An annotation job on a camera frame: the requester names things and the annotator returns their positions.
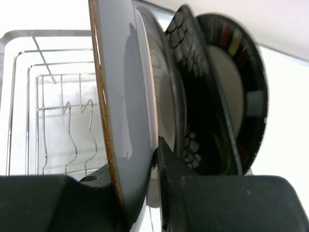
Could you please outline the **cream plate brown metallic rim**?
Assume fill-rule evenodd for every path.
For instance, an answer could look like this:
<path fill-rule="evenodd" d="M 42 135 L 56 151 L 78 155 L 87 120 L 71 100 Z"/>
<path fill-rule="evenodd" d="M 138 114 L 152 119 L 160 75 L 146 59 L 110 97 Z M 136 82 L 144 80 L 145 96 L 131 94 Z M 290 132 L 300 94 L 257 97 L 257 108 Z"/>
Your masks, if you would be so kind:
<path fill-rule="evenodd" d="M 186 132 L 186 96 L 167 36 L 155 16 L 138 7 L 144 21 L 150 47 L 156 94 L 158 133 L 164 137 L 177 157 L 182 156 Z"/>

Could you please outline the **black square floral plate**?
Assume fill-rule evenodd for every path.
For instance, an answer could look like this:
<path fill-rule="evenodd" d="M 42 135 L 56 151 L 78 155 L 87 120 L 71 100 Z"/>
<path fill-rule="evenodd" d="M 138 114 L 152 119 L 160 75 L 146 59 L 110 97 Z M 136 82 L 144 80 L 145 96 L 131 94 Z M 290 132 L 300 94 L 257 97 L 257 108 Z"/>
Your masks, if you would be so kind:
<path fill-rule="evenodd" d="M 186 132 L 180 159 L 199 175 L 242 175 L 223 87 L 197 19 L 188 5 L 165 31 L 186 98 Z"/>

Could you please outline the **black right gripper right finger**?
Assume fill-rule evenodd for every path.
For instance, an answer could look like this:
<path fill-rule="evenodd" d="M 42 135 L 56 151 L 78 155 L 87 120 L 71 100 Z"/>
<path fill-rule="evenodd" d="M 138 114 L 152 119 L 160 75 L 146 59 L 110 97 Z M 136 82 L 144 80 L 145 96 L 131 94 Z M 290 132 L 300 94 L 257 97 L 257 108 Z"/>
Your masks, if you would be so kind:
<path fill-rule="evenodd" d="M 159 137 L 156 158 L 161 200 L 161 231 L 189 232 L 185 181 L 187 177 L 197 177 L 197 173 L 171 151 L 164 137 Z"/>

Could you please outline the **cream plate black striped rim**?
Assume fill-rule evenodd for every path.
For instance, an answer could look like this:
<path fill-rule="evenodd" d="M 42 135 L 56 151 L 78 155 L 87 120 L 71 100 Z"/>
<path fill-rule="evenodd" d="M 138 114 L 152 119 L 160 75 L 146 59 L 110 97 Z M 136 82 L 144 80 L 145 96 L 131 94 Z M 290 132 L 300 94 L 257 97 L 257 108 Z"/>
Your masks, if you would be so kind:
<path fill-rule="evenodd" d="M 197 21 L 224 89 L 242 170 L 247 173 L 266 129 L 265 68 L 253 37 L 236 21 L 220 14 L 202 14 Z"/>

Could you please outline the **grey plate tree pattern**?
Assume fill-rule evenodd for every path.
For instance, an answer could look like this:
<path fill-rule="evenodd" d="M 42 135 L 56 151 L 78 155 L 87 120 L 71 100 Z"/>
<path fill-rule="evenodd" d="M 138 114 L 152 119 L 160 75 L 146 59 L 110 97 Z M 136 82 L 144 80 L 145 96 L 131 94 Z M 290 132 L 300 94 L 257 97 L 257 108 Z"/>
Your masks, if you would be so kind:
<path fill-rule="evenodd" d="M 129 0 L 89 1 L 104 143 L 124 227 L 140 229 L 158 147 L 150 48 L 140 11 Z"/>

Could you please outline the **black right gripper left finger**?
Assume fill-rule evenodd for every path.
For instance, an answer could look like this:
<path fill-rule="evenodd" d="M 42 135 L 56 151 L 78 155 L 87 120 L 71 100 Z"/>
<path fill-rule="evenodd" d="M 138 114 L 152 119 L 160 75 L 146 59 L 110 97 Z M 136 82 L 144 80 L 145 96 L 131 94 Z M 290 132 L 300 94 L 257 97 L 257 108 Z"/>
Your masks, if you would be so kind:
<path fill-rule="evenodd" d="M 108 165 L 83 177 L 80 183 L 93 191 L 93 194 L 86 199 L 90 204 L 85 216 L 89 229 L 92 232 L 124 232 L 126 227 L 123 224 Z"/>

